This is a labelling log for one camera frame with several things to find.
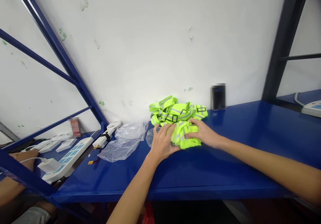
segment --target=white cable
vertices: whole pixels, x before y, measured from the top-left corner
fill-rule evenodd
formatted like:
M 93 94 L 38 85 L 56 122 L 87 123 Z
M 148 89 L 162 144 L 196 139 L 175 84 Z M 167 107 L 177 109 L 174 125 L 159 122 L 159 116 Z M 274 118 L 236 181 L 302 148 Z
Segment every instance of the white cable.
M 26 159 L 26 160 L 23 160 L 23 161 L 20 161 L 19 163 L 22 163 L 22 162 L 25 162 L 25 161 L 28 161 L 30 159 L 40 159 L 42 160 L 44 163 L 47 163 L 48 160 L 46 158 L 41 158 L 41 157 L 33 157 L 33 158 L 29 158 L 29 159 Z
M 305 104 L 302 104 L 302 103 L 298 100 L 298 93 L 299 93 L 299 92 L 296 92 L 296 93 L 295 93 L 295 95 L 294 95 L 294 101 L 297 102 L 299 105 L 305 106 Z

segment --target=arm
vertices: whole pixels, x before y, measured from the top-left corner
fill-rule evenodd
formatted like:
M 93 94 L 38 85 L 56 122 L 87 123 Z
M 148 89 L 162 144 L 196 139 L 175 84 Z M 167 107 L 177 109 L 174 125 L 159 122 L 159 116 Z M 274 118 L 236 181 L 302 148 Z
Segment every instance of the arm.
M 137 222 L 157 166 L 172 153 L 180 150 L 179 147 L 171 146 L 175 124 L 164 125 L 158 133 L 156 132 L 157 127 L 158 125 L 154 128 L 154 139 L 150 152 L 121 196 L 107 224 L 135 224 Z
M 321 205 L 321 170 L 229 140 L 215 133 L 202 121 L 193 118 L 190 121 L 198 126 L 199 131 L 188 133 L 186 138 L 195 137 L 208 146 L 221 149 L 261 171 L 311 204 Z
M 14 153 L 10 155 L 17 161 L 21 162 L 29 158 L 37 157 L 39 155 L 39 152 L 38 150 L 29 150 L 26 152 Z M 33 163 L 34 159 L 31 159 L 23 162 L 22 165 L 33 171 Z M 23 185 L 12 180 L 10 177 L 5 177 L 2 181 L 0 181 L 0 207 L 14 200 L 24 190 L 25 187 Z

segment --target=extension cord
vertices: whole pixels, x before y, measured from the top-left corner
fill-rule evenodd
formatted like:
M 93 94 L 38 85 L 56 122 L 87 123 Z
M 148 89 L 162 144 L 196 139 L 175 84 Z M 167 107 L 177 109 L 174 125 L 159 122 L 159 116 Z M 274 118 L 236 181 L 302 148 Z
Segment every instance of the extension cord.
M 84 151 L 90 146 L 90 144 L 94 141 L 92 137 L 88 137 L 80 140 L 64 157 L 59 161 L 62 166 L 59 170 L 52 173 L 45 174 L 42 179 L 47 183 L 51 184 L 59 180 L 60 178 L 70 176 L 73 171 L 73 164 L 78 160 L 78 158 L 84 153 Z

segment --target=white wall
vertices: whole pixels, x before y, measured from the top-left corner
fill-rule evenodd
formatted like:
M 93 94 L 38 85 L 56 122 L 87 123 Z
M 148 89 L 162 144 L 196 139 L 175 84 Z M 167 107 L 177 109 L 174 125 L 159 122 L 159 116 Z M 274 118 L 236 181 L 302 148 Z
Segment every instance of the white wall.
M 290 56 L 321 52 L 321 0 L 306 0 Z M 288 61 L 277 96 L 321 89 L 321 60 Z
M 20 0 L 0 0 L 0 28 L 65 72 Z M 76 87 L 10 44 L 4 45 L 2 39 L 0 56 L 0 120 L 18 137 L 87 106 Z M 86 130 L 99 129 L 91 111 L 79 117 L 85 120 Z M 70 123 L 65 122 L 40 137 L 68 131 Z
M 59 66 L 20 0 L 0 1 L 1 28 Z M 209 106 L 209 89 L 215 83 L 227 84 L 228 105 L 261 99 L 283 4 L 283 0 L 88 0 L 89 6 L 81 11 L 85 0 L 36 1 L 56 35 L 64 29 L 67 39 L 62 45 L 96 101 L 105 102 L 100 107 L 107 119 L 123 122 L 149 119 L 149 104 L 168 95 Z M 5 88 L 1 84 L 6 101 L 1 101 L 0 119 L 9 129 L 23 136 L 19 124 L 31 133 L 39 122 L 50 124 L 84 107 L 71 84 L 18 55 L 18 50 L 14 56 L 19 58 L 14 59 L 13 47 L 7 49 L 0 47 L 5 55 L 1 69 L 6 70 L 0 77 L 7 83 Z M 20 64 L 20 56 L 28 69 Z M 31 87 L 38 92 L 27 94 Z M 72 100 L 64 103 L 67 96 Z M 87 118 L 88 128 L 95 129 L 96 120 Z

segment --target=red wire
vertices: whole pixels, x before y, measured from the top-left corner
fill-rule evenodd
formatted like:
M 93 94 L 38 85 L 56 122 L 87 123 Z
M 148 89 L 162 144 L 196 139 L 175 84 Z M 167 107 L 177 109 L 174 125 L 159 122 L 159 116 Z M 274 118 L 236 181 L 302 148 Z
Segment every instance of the red wire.
M 100 160 L 100 157 L 98 157 L 98 160 L 94 161 L 93 163 L 97 163 Z

